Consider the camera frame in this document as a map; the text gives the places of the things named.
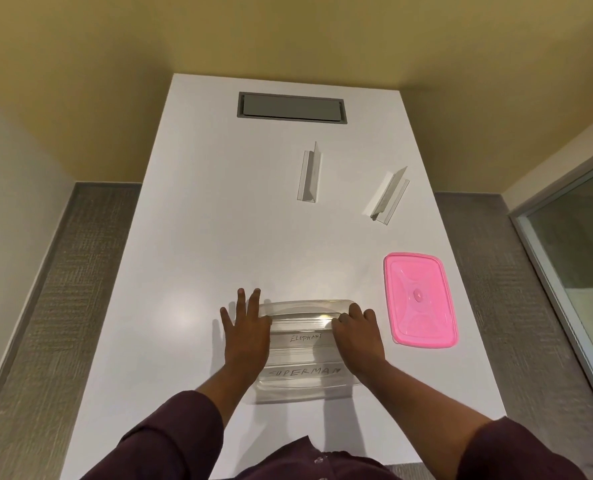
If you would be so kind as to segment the person's right hand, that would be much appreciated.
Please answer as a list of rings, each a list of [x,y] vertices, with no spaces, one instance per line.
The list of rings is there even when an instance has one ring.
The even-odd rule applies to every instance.
[[[334,339],[344,364],[360,382],[368,381],[379,368],[387,364],[378,322],[377,336],[374,338]]]

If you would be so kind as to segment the person's left hand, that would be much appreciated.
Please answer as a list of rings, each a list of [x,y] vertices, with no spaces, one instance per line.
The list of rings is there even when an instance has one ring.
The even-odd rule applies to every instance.
[[[231,318],[234,329],[225,340],[224,354],[226,365],[235,366],[254,381],[269,357],[272,318],[259,315],[256,322],[248,322],[248,300],[244,289],[238,289],[235,318]]]

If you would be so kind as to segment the clear plastic food container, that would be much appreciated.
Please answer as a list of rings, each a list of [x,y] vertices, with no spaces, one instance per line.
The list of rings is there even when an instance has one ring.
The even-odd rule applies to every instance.
[[[331,330],[332,320],[347,312],[350,300],[311,300],[266,303],[260,306],[260,315],[272,318],[271,333],[281,331]],[[336,344],[332,347],[271,349],[264,367],[287,364],[340,362],[346,368]],[[294,403],[351,397],[356,377],[298,379],[259,382],[258,378],[249,395],[253,404]]]

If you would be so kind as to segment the person's right forearm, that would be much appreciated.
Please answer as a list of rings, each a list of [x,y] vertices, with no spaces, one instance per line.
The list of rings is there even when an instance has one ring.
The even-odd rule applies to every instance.
[[[492,420],[377,358],[355,375],[436,480],[588,480],[523,425]]]

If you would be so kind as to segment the person's left forearm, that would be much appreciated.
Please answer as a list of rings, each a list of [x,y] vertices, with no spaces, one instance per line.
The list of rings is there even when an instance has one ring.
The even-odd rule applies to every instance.
[[[81,480],[209,480],[225,427],[251,384],[241,368],[223,366],[128,431]]]

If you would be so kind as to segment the white handwritten paper card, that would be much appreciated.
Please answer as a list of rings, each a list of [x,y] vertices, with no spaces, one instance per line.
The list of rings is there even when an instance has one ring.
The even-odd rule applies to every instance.
[[[351,376],[351,373],[340,362],[287,364],[263,369],[258,377],[258,381],[344,378],[347,376]]]
[[[332,347],[335,339],[331,330],[281,331],[270,334],[271,349]]]

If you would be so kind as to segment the pink plastic container lid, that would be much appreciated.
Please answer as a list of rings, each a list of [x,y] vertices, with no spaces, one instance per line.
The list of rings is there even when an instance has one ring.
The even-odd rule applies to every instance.
[[[424,349],[457,345],[459,330],[444,265],[435,256],[389,253],[383,277],[395,343]]]

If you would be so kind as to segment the clear acrylic sign holder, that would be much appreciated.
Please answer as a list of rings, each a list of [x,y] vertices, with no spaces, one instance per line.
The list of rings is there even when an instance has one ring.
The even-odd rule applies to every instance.
[[[297,201],[316,203],[321,178],[323,153],[318,141],[315,141],[314,149],[304,151],[300,180],[297,193]]]
[[[406,178],[407,166],[396,172],[388,171],[368,202],[362,215],[371,220],[388,225],[410,181]]]

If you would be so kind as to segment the dark maroon shirt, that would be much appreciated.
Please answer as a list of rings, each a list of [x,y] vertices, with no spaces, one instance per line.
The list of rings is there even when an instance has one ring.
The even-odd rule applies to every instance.
[[[135,426],[81,480],[209,480],[223,444],[215,405],[196,391],[172,396]],[[396,480],[385,466],[345,451],[322,452],[308,436],[288,443],[234,480]],[[481,428],[468,444],[456,480],[587,480],[509,418]]]

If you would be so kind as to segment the glass door with metal frame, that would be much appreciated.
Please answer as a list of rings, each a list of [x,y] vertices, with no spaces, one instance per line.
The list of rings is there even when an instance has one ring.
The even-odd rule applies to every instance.
[[[593,156],[509,217],[593,391]]]

